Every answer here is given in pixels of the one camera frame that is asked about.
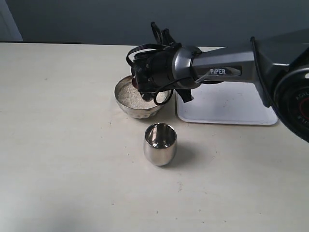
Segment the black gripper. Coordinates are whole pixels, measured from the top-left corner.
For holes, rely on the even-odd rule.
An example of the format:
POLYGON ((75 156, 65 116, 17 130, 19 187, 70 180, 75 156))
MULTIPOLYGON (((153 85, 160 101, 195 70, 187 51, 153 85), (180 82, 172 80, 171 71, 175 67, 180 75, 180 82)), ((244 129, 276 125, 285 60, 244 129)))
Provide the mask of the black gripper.
POLYGON ((177 50, 149 50, 132 49, 134 54, 131 69, 138 84, 138 91, 146 102, 153 100, 157 91, 175 89, 177 83, 172 73, 173 58, 177 50))

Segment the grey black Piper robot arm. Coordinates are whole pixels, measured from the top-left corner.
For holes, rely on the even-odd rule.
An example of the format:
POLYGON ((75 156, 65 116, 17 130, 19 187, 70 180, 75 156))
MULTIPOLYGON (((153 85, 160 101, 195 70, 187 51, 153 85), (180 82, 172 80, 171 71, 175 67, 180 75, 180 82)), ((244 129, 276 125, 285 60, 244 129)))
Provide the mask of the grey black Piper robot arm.
POLYGON ((183 102, 192 89, 221 82, 253 83, 265 107, 295 135, 309 139, 309 31, 307 29, 240 46, 203 52, 176 42, 168 29, 151 24, 156 40, 137 46, 126 57, 133 85, 143 99, 176 91, 183 102))

